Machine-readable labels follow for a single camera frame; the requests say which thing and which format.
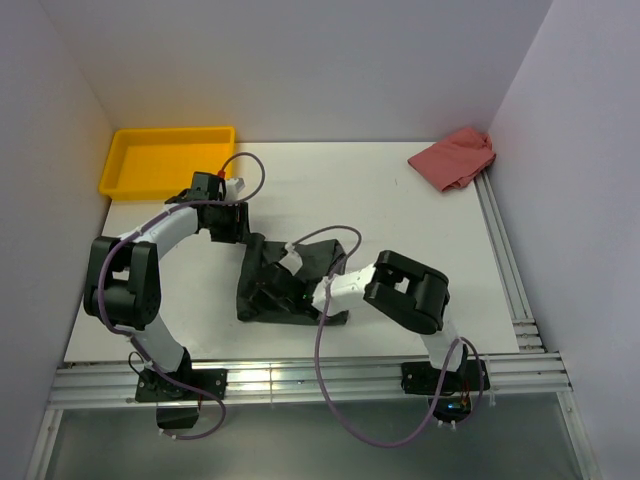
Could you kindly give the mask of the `right side aluminium rail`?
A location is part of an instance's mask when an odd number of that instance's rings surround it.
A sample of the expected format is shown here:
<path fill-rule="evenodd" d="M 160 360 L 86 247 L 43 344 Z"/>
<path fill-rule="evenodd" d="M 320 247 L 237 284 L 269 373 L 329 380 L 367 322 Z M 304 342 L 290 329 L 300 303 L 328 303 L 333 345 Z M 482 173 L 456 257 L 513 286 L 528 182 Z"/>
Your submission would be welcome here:
<path fill-rule="evenodd" d="M 481 173 L 474 183 L 519 349 L 526 354 L 543 353 L 546 349 L 524 289 L 489 175 Z"/>

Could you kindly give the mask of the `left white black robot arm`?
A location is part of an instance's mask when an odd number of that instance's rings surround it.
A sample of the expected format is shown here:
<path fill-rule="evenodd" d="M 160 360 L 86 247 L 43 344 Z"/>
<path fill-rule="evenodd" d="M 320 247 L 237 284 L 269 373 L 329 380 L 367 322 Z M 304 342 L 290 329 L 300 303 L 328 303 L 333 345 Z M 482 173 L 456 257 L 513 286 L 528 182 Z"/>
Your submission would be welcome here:
<path fill-rule="evenodd" d="M 195 375 L 190 354 L 160 316 L 160 260 L 202 230 L 216 243 L 243 242 L 249 234 L 248 204 L 239 200 L 243 189 L 241 178 L 197 172 L 191 186 L 167 200 L 155 217 L 120 236 L 92 242 L 85 312 L 127 337 L 147 363 L 148 381 L 159 381 L 172 399 L 191 394 Z"/>

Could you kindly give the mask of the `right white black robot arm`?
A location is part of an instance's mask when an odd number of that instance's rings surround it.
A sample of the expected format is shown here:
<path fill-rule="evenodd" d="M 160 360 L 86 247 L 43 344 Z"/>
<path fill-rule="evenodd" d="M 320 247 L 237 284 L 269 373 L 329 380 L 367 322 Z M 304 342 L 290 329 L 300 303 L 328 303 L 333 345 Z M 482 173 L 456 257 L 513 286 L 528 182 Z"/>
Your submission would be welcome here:
<path fill-rule="evenodd" d="M 275 313 L 285 323 L 324 326 L 369 307 L 422 339 L 435 383 L 452 390 L 468 374 L 468 348 L 446 318 L 449 280 L 442 272 L 391 250 L 355 271 L 343 270 L 346 257 L 328 264 L 326 273 L 308 269 L 291 244 L 283 256 L 249 278 L 246 298 L 257 315 Z"/>

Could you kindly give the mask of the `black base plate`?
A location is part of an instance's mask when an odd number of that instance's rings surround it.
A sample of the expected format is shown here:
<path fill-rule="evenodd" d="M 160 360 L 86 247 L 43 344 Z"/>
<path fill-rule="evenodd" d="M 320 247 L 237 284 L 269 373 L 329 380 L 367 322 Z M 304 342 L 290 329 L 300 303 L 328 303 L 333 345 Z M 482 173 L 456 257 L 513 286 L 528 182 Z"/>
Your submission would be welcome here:
<path fill-rule="evenodd" d="M 402 363 L 401 373 L 401 388 L 405 394 L 435 395 L 441 371 L 432 367 L 428 361 Z M 450 396 L 463 390 L 488 391 L 490 388 L 486 363 L 471 358 L 463 361 L 457 371 L 445 372 L 441 395 Z"/>
<path fill-rule="evenodd" d="M 213 394 L 220 400 L 225 397 L 228 371 L 226 369 L 196 369 L 180 382 L 190 389 L 177 386 L 163 379 L 157 372 L 144 369 L 138 380 L 135 393 L 137 403 L 162 403 L 176 401 L 208 400 L 203 392 Z"/>

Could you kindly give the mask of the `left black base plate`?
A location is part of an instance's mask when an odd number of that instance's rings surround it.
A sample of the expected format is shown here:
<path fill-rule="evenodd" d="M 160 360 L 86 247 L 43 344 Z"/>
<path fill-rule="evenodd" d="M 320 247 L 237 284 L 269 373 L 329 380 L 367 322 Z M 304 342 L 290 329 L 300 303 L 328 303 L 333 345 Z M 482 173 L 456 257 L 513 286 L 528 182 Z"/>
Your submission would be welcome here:
<path fill-rule="evenodd" d="M 162 403 L 176 401 L 208 400 L 203 392 L 213 394 L 220 400 L 225 397 L 228 371 L 226 369 L 196 369 L 180 382 L 190 389 L 177 386 L 163 379 L 157 372 L 144 369 L 138 380 L 135 393 L 137 403 Z"/>

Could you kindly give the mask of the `front aluminium rail frame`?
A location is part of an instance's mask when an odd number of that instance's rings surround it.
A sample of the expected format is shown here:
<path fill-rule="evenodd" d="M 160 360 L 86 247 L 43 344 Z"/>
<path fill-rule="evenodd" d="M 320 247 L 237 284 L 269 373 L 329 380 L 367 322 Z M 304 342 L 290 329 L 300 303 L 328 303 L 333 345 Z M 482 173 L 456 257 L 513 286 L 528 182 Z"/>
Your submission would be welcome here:
<path fill-rule="evenodd" d="M 498 395 L 556 394 L 580 476 L 599 479 L 602 474 L 578 413 L 570 380 L 557 353 L 486 355 L 490 389 L 487 400 Z M 401 357 L 330 359 L 323 366 L 327 387 L 335 401 L 396 400 L 400 387 Z M 225 403 L 231 405 L 320 402 L 323 397 L 309 360 L 220 362 L 227 369 Z M 62 415 L 77 409 L 122 409 L 137 406 L 135 376 L 122 362 L 73 365 L 58 370 L 45 406 L 27 478 L 45 477 Z"/>

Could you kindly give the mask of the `yellow plastic tray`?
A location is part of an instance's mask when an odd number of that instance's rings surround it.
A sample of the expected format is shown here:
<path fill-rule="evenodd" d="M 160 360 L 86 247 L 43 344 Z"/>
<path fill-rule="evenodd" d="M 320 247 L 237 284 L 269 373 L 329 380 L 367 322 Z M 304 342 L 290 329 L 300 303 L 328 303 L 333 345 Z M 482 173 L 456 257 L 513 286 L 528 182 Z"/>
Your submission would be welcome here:
<path fill-rule="evenodd" d="M 115 132 L 98 191 L 114 201 L 160 201 L 191 185 L 193 174 L 230 175 L 231 126 L 130 128 Z"/>

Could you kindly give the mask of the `dark green t-shirt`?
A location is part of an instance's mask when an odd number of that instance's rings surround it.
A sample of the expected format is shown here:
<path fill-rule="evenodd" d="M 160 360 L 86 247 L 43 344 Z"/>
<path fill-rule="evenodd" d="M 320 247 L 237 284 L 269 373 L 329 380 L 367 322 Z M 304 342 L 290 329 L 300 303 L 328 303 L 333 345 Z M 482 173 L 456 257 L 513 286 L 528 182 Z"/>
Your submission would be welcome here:
<path fill-rule="evenodd" d="M 311 296 L 320 280 L 345 257 L 336 239 L 295 247 L 301 268 L 292 273 L 281 264 L 285 244 L 260 233 L 248 236 L 236 293 L 242 322 L 316 326 L 321 311 Z"/>

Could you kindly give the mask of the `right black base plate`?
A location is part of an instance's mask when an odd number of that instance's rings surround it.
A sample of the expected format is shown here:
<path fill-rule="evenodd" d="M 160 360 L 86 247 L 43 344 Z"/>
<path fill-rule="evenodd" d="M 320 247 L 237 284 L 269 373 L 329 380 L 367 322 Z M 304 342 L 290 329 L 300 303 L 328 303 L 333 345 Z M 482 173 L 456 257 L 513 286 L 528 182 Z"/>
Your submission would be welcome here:
<path fill-rule="evenodd" d="M 435 395 L 441 371 L 432 367 L 428 361 L 402 363 L 401 373 L 401 388 L 405 394 Z M 486 363 L 471 358 L 463 361 L 457 371 L 445 372 L 441 395 L 450 396 L 463 390 L 488 391 L 490 388 Z"/>

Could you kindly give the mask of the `folded pink t-shirt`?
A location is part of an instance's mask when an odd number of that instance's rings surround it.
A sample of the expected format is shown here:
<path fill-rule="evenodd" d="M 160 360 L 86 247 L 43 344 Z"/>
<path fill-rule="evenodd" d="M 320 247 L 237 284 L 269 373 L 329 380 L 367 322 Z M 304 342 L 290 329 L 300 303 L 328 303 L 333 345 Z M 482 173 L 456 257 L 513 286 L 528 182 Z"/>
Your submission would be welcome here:
<path fill-rule="evenodd" d="M 439 192 L 463 189 L 496 159 L 491 137 L 466 127 L 408 159 L 408 164 Z"/>

